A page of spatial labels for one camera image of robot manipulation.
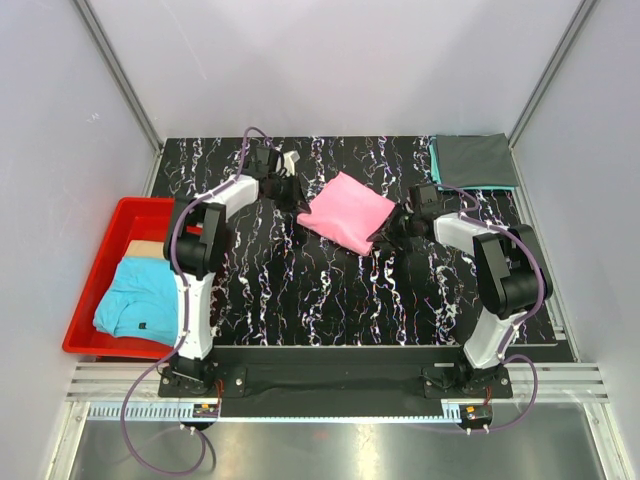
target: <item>beige cloth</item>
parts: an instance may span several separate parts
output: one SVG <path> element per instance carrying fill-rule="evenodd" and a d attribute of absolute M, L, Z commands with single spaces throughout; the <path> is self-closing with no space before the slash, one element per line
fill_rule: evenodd
<path fill-rule="evenodd" d="M 147 257 L 147 258 L 161 258 L 164 259 L 162 253 L 162 242 L 150 242 L 148 240 L 131 240 L 125 257 Z"/>

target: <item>red tray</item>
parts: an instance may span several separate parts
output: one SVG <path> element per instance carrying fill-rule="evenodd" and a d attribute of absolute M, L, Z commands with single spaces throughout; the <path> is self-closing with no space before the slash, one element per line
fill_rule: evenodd
<path fill-rule="evenodd" d="M 164 242 L 172 198 L 123 198 L 118 203 L 78 301 L 62 349 L 69 353 L 159 359 L 171 349 L 140 338 L 113 338 L 93 326 L 93 316 L 111 285 L 131 240 Z"/>

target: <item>black and white patterned surface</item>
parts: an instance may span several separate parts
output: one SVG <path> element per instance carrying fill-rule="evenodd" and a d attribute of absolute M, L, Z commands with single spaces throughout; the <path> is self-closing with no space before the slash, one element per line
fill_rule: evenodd
<path fill-rule="evenodd" d="M 424 137 L 275 138 L 300 153 L 297 170 L 311 201 L 343 171 L 394 201 L 430 173 Z M 256 145 L 258 139 L 252 140 Z M 235 172 L 241 139 L 169 139 L 154 196 L 194 195 Z M 483 220 L 518 223 L 505 192 L 475 192 Z M 445 194 L 447 206 L 464 202 Z M 374 249 L 360 257 L 298 226 L 268 200 L 231 219 L 233 247 L 215 287 L 212 321 L 219 345 L 442 345 L 464 343 L 482 306 L 473 259 L 414 241 L 414 252 Z M 518 342 L 555 343 L 546 309 Z"/>

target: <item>gray wall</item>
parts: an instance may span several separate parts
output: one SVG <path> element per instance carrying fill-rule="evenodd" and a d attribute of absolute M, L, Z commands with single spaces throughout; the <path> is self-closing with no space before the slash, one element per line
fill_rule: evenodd
<path fill-rule="evenodd" d="M 640 2 L 600 2 L 515 149 L 584 360 L 640 470 Z"/>
<path fill-rule="evenodd" d="M 161 136 L 510 131 L 579 0 L 91 0 Z"/>
<path fill-rule="evenodd" d="M 152 152 L 68 0 L 0 2 L 0 477 L 42 478 L 61 344 L 117 200 Z"/>

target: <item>robotic arm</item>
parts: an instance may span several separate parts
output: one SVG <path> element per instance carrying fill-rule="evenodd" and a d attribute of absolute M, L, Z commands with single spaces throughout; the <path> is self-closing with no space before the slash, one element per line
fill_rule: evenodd
<path fill-rule="evenodd" d="M 177 355 L 170 359 L 173 375 L 195 381 L 205 387 L 213 383 L 213 371 L 208 357 L 213 347 L 210 327 L 211 290 L 216 272 L 223 264 L 229 242 L 226 225 L 243 207 L 264 197 L 275 202 L 285 212 L 310 213 L 300 181 L 295 172 L 298 152 L 282 154 L 269 147 L 258 147 L 255 157 L 248 158 L 242 174 L 227 189 L 208 198 L 191 211 L 182 225 L 176 241 L 176 256 L 189 287 L 175 275 L 178 289 L 178 318 L 185 318 L 185 291 L 188 294 L 189 330 L 180 332 L 185 341 Z M 170 259 L 171 234 L 178 217 L 192 199 L 176 199 L 169 233 L 164 243 L 164 256 Z"/>
<path fill-rule="evenodd" d="M 535 259 L 543 279 L 543 298 L 549 298 L 553 285 L 533 228 L 517 225 L 508 228 L 508 232 L 520 240 Z M 507 235 L 447 210 L 433 184 L 411 187 L 408 201 L 396 205 L 385 224 L 369 240 L 406 249 L 411 237 L 425 237 L 475 258 L 483 308 L 446 384 L 461 391 L 482 390 L 503 368 L 504 349 L 518 330 L 518 319 L 536 303 L 539 286 L 533 267 Z"/>

